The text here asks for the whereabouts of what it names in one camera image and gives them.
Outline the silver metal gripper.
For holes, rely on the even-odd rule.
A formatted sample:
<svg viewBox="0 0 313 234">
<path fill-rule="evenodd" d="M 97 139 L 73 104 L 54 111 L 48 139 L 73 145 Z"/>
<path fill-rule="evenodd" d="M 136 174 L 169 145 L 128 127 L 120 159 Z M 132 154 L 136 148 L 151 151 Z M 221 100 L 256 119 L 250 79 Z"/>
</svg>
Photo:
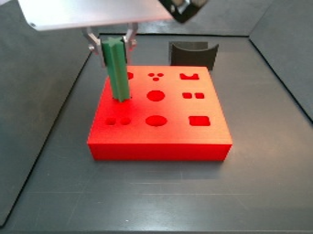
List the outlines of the silver metal gripper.
<svg viewBox="0 0 313 234">
<path fill-rule="evenodd" d="M 90 27 L 126 25 L 122 37 L 126 62 L 136 46 L 137 23 L 175 19 L 185 23 L 200 11 L 208 0 L 17 0 L 27 25 L 37 31 L 78 28 L 88 41 L 88 49 L 98 56 L 101 67 L 105 59 L 101 40 Z"/>
</svg>

